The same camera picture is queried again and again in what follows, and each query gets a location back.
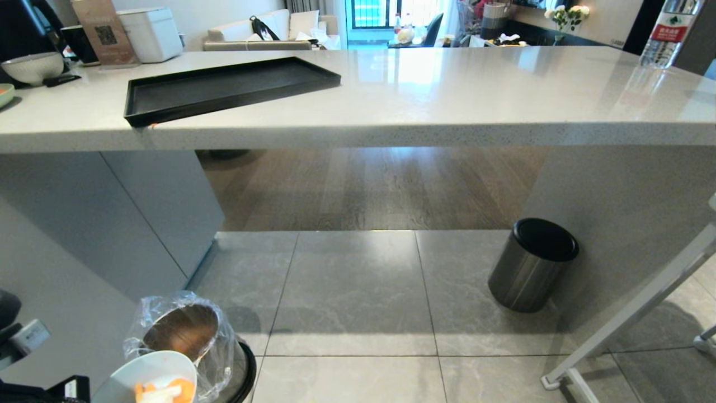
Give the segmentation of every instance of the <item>black rectangular tray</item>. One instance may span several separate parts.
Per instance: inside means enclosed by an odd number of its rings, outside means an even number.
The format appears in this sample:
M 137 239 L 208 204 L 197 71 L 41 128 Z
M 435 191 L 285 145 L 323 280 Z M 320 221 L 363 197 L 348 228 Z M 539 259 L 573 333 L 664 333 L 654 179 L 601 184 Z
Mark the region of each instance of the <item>black rectangular tray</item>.
M 125 119 L 142 127 L 339 85 L 340 75 L 298 57 L 139 78 L 129 81 Z

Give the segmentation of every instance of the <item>qr code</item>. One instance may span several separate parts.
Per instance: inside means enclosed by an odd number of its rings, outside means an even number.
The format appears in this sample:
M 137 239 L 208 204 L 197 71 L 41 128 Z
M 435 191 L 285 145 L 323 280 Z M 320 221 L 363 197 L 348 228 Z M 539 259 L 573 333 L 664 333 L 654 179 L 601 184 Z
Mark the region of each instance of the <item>qr code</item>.
M 102 25 L 101 27 L 95 27 L 97 36 L 100 37 L 100 42 L 104 45 L 117 44 L 117 37 L 112 31 L 112 27 L 109 25 Z

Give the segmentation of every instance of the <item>flower vase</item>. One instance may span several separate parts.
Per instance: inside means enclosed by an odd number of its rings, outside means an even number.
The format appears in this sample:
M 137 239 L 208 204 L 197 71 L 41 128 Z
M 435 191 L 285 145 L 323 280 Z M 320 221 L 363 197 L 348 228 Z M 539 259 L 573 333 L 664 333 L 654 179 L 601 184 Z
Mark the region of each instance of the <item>flower vase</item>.
M 564 41 L 564 36 L 565 35 L 562 33 L 555 34 L 554 35 L 554 43 L 552 44 L 552 46 L 562 46 L 562 44 L 563 44 L 562 42 Z

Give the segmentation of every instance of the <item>white quartz countertop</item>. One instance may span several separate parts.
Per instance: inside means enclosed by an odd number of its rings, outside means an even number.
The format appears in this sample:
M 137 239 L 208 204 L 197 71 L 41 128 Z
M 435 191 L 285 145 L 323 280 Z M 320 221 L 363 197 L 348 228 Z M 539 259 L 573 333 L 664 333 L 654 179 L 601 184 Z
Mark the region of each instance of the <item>white quartz countertop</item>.
M 123 118 L 127 81 L 297 56 L 340 87 L 151 128 Z M 207 148 L 716 144 L 716 81 L 647 70 L 608 47 L 190 52 L 18 90 L 0 153 Z

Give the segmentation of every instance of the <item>wooden floor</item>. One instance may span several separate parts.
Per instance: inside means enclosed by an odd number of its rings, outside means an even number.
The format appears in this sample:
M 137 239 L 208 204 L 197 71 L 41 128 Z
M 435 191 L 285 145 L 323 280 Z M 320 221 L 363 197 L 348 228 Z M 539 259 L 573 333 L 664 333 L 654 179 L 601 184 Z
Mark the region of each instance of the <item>wooden floor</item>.
M 200 152 L 224 231 L 507 229 L 549 147 Z

